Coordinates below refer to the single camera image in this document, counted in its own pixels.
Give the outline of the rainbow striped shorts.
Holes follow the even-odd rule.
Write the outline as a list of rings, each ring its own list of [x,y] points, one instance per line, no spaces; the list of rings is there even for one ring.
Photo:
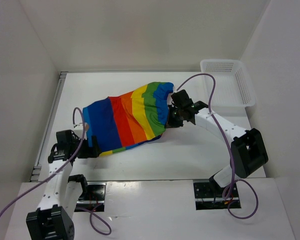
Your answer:
[[[105,156],[159,139],[166,130],[173,88],[170,82],[151,82],[84,107],[88,145],[98,146]]]

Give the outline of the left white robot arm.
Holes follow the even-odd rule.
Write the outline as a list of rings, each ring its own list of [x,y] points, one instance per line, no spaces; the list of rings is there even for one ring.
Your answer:
[[[57,133],[57,143],[48,157],[50,180],[37,209],[26,218],[31,239],[74,239],[76,202],[87,198],[90,188],[83,174],[71,174],[73,163],[76,158],[94,158],[100,153],[95,136],[80,139],[70,130]]]

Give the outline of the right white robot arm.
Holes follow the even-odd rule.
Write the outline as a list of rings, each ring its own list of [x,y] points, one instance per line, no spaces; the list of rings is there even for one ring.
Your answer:
[[[168,106],[169,114],[167,128],[179,128],[183,122],[191,122],[201,127],[218,139],[225,142],[230,155],[230,163],[209,179],[209,191],[215,196],[221,196],[239,179],[244,179],[268,162],[262,135],[253,128],[247,130],[208,108],[208,105],[198,101],[181,107],[173,104]]]

